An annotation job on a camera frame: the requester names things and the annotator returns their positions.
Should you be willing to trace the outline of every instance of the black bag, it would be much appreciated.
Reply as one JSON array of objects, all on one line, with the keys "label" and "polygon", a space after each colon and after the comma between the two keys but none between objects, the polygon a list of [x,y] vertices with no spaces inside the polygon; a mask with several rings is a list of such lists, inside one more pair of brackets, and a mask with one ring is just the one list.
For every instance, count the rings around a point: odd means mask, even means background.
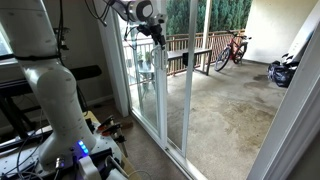
[{"label": "black bag", "polygon": [[280,65],[279,61],[274,61],[268,67],[268,78],[279,87],[289,87],[294,73],[299,63]]}]

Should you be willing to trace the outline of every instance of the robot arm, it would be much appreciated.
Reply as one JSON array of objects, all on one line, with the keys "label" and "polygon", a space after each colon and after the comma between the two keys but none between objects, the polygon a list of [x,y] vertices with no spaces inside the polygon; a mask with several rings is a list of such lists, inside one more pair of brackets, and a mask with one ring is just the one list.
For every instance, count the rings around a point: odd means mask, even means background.
[{"label": "robot arm", "polygon": [[103,0],[111,6],[124,21],[144,22],[158,11],[151,0]]},{"label": "robot arm", "polygon": [[164,49],[165,38],[161,34],[160,24],[165,22],[166,15],[159,14],[154,0],[103,0],[111,6],[124,21],[140,22],[137,30],[150,36],[155,44]]},{"label": "robot arm", "polygon": [[[158,14],[152,0],[103,1],[125,21],[141,22],[137,30],[151,35],[155,43],[164,48],[160,24],[164,23],[165,15]],[[85,123],[77,98],[76,80],[60,63],[57,40],[42,0],[1,0],[0,24],[53,129],[39,147],[40,170],[50,172],[60,155],[66,157],[65,164],[69,166],[73,154],[84,157],[101,151],[101,145],[109,146],[111,143],[104,142],[108,138],[102,139],[99,133],[92,134]],[[121,160],[119,148],[112,150]]]}]

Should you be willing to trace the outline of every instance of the bicycle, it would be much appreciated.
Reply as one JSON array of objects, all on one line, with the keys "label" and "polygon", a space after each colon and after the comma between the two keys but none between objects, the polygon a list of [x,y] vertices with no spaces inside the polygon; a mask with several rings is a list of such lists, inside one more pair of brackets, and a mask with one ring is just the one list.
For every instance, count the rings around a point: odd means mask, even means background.
[{"label": "bicycle", "polygon": [[[251,37],[248,38],[247,36],[238,36],[237,33],[231,31],[227,32],[228,34],[232,34],[233,37],[231,38],[230,43],[227,44],[227,46],[219,54],[216,62],[214,63],[214,70],[217,72],[227,65],[229,59],[233,60],[235,64],[242,64],[242,57],[246,53],[248,46],[248,42],[243,40],[251,39]],[[235,38],[237,37],[241,38],[239,44],[235,41]]]}]

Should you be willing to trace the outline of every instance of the green foliage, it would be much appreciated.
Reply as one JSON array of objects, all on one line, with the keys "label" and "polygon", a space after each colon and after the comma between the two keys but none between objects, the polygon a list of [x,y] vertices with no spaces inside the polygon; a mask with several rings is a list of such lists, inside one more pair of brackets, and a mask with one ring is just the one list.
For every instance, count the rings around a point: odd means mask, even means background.
[{"label": "green foliage", "polygon": [[151,61],[151,52],[147,51],[147,52],[144,54],[144,57],[146,58],[146,61]]},{"label": "green foliage", "polygon": [[[190,1],[167,1],[167,34],[187,34],[189,30]],[[245,28],[252,0],[212,0],[210,31]],[[203,32],[206,0],[199,0],[197,32]]]},{"label": "green foliage", "polygon": [[138,59],[139,59],[139,60],[142,60],[142,58],[143,58],[142,52],[138,52],[138,53],[137,53],[137,56],[138,56]]}]

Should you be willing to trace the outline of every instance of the blue light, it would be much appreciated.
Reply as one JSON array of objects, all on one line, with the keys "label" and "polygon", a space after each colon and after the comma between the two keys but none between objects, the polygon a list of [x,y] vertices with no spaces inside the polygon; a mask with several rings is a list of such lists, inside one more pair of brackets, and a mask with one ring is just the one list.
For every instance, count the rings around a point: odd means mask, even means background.
[{"label": "blue light", "polygon": [[83,142],[82,142],[82,141],[78,141],[78,144],[79,144],[80,146],[82,146],[82,145],[83,145]]},{"label": "blue light", "polygon": [[86,145],[83,143],[83,141],[79,140],[78,141],[78,145],[80,146],[80,148],[82,149],[82,152],[85,153],[86,155],[88,155],[89,150],[87,149]]}]

